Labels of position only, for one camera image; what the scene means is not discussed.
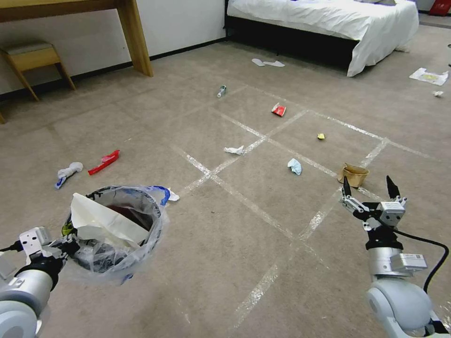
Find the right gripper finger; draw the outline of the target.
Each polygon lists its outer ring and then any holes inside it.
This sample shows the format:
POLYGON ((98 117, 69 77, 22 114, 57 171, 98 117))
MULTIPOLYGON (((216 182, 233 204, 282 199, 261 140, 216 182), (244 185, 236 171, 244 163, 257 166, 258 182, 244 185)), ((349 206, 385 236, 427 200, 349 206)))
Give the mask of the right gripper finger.
POLYGON ((343 176, 342 191, 342 205, 352 214, 363 214, 367 212, 367 207, 360 201, 353 198, 351 195, 350 184, 346 176, 343 176))
POLYGON ((408 201, 406 197, 401 196, 398 186, 393 182, 389 175, 386 175, 387 190, 390 199, 393 202, 398 202, 400 205, 405 205, 408 201))

